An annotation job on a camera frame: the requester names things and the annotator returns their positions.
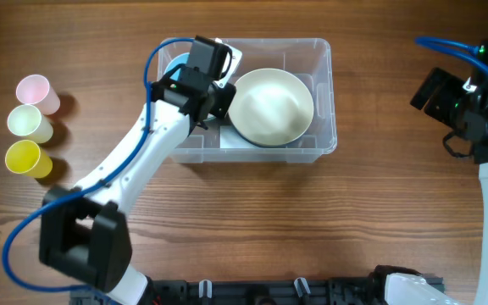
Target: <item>brown wood surface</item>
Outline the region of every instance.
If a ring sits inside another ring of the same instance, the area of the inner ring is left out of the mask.
[[[478,167],[444,151],[448,129],[409,105],[431,68],[470,67],[416,47],[418,35],[477,43],[488,1],[155,2],[0,6],[0,255],[50,185],[72,186],[129,130],[144,103],[147,55],[165,37],[322,37],[332,47],[338,148],[314,164],[172,164],[130,216],[133,264],[154,279],[365,276],[395,264],[443,276],[472,302],[480,271]],[[25,75],[63,94],[48,147],[58,172],[10,174],[6,128]],[[38,262],[38,222],[12,250],[35,283],[71,280]],[[67,302],[20,289],[0,264],[0,303]]]

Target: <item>plastic bin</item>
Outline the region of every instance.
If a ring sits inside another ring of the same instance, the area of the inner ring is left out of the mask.
[[[312,163],[332,153],[337,144],[335,97],[329,43],[320,38],[223,39],[242,51],[242,61],[231,78],[234,84],[247,72],[276,68],[291,72],[308,87],[315,107],[306,133],[282,148],[255,147],[240,138],[229,120],[212,119],[208,130],[196,128],[171,154],[177,163],[203,162],[288,162]],[[158,79],[169,62],[189,52],[189,42],[177,42],[159,52]]]

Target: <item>wooden tabletop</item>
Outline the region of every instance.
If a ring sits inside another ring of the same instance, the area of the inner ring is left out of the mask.
[[[181,1],[0,6],[0,257],[9,232],[52,183],[72,186],[135,122],[147,55],[164,38],[321,37],[332,47],[338,148],[314,164],[165,162],[129,218],[133,264],[155,280],[287,280],[365,276],[377,264],[436,274],[472,302],[480,272],[478,166],[451,158],[449,131],[409,101],[440,66],[460,61],[416,47],[419,35],[468,43],[488,37],[488,2]],[[51,180],[10,174],[17,141],[6,118],[26,75],[62,97]],[[62,285],[38,262],[39,222],[14,243],[23,278]],[[25,291],[0,263],[0,303],[66,303]]]

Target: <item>cup rim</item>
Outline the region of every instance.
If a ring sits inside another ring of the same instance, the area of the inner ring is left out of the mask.
[[[23,171],[23,172],[19,172],[19,171],[15,171],[15,170],[12,170],[11,168],[9,168],[8,166],[8,163],[7,163],[7,157],[8,157],[8,153],[11,151],[11,149],[13,149],[13,147],[15,147],[16,145],[18,145],[19,143],[21,142],[25,142],[25,141],[28,141],[28,142],[31,142],[33,143],[33,145],[35,145],[36,149],[37,149],[37,160],[35,161],[35,163],[26,171]],[[20,140],[20,141],[17,141],[15,142],[13,145],[11,145],[8,150],[7,150],[7,153],[5,153],[5,166],[7,166],[7,169],[13,173],[13,174],[20,174],[20,175],[23,175],[23,174],[27,174],[29,172],[31,172],[32,169],[34,169],[38,164],[39,164],[39,160],[41,160],[41,147],[39,147],[39,144],[33,142],[32,140]]]
[[[35,129],[30,132],[30,133],[27,133],[27,134],[24,134],[24,135],[19,135],[17,134],[16,132],[14,132],[11,128],[10,128],[10,125],[9,125],[9,122],[10,122],[10,117],[11,115],[13,115],[14,111],[16,111],[18,108],[20,107],[26,107],[26,108],[30,108],[30,107],[33,107],[35,110],[36,110],[36,114],[37,114],[37,120],[38,120],[38,123],[35,127]],[[41,110],[39,110],[39,108],[31,105],[31,104],[22,104],[22,105],[19,105],[17,107],[15,107],[11,112],[10,114],[8,114],[8,117],[7,117],[7,128],[8,128],[8,131],[10,131],[13,135],[15,136],[30,136],[32,135],[33,133],[35,133],[35,131],[37,131],[39,129],[39,127],[41,126],[41,122],[42,122],[42,113],[41,113]]]
[[[43,79],[43,80],[44,80],[46,83],[48,83],[48,89],[47,89],[47,92],[45,93],[45,95],[44,95],[44,96],[42,96],[42,98],[41,98],[40,100],[38,100],[37,102],[35,102],[35,103],[24,103],[24,102],[20,101],[20,98],[18,97],[18,90],[20,89],[20,85],[22,85],[22,86],[23,86],[23,85],[24,85],[24,81],[26,81],[26,80],[28,80],[28,79],[30,79],[30,78],[32,78],[32,77],[37,77],[37,76],[40,76],[40,77],[41,77],[41,78],[42,78],[42,79]],[[36,104],[38,104],[38,103],[40,103],[40,102],[44,101],[44,99],[45,99],[45,98],[47,98],[48,93],[50,92],[50,86],[51,86],[51,85],[50,85],[50,81],[49,81],[49,80],[48,80],[48,78],[47,78],[46,76],[44,76],[44,75],[27,75],[27,76],[26,76],[26,77],[24,77],[24,78],[23,78],[23,79],[22,79],[22,80],[21,80],[21,81],[18,83],[18,85],[16,86],[16,93],[15,93],[15,94],[16,94],[16,98],[17,98],[17,99],[18,99],[18,100],[19,100],[21,103],[23,103],[24,105],[36,105]]]

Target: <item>pink cup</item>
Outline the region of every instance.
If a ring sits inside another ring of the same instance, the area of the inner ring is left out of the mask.
[[[39,108],[42,114],[53,114],[59,108],[58,95],[42,75],[30,75],[21,80],[16,87],[16,97],[25,105]]]

